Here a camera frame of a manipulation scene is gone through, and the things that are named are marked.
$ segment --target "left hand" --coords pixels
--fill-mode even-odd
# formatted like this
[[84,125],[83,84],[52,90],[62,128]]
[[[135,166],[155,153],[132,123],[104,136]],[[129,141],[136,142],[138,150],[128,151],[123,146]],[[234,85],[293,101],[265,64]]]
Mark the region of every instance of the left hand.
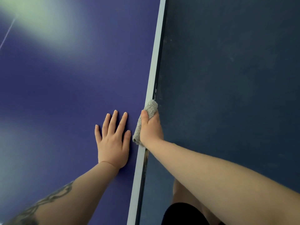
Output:
[[98,146],[98,162],[110,163],[119,170],[124,167],[128,161],[131,132],[130,130],[126,131],[122,142],[122,134],[128,114],[123,114],[117,130],[115,130],[117,116],[118,111],[116,110],[111,119],[110,114],[107,114],[102,126],[102,136],[99,131],[99,125],[96,125],[95,137]]

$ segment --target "cloth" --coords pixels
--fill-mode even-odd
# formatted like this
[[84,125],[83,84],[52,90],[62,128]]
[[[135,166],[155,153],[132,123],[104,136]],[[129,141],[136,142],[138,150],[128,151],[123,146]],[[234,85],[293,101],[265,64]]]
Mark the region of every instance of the cloth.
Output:
[[[150,100],[144,108],[144,110],[146,110],[148,113],[149,119],[151,119],[154,116],[154,114],[157,112],[157,109],[158,109],[158,104],[154,100]],[[144,145],[141,143],[140,140],[141,128],[142,128],[142,118],[140,116],[137,122],[137,128],[135,129],[134,135],[132,137],[132,141],[135,142],[137,145],[141,145],[144,147]]]
[[204,215],[194,206],[187,203],[172,204],[163,215],[161,225],[209,225]]

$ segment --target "dark blue floor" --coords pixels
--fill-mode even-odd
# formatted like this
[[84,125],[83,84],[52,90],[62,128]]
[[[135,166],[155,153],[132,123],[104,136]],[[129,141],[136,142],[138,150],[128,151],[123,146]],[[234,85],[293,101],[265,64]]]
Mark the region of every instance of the dark blue floor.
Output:
[[[300,192],[300,0],[169,0],[157,102],[165,139]],[[149,157],[141,225],[172,176]]]

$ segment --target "right hand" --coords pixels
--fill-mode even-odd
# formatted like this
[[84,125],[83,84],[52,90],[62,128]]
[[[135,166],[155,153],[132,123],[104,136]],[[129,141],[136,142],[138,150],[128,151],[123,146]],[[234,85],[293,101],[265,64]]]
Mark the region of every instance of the right hand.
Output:
[[142,110],[142,128],[140,132],[140,139],[142,144],[145,147],[157,140],[163,140],[163,130],[160,125],[159,113],[158,111],[155,115],[149,120],[148,113],[145,110]]

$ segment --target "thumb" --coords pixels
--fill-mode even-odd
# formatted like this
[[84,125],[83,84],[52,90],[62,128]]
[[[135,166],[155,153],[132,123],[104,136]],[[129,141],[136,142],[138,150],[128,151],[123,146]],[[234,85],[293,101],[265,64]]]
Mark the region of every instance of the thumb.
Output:
[[147,111],[142,110],[141,118],[142,118],[142,126],[148,124],[149,117]]

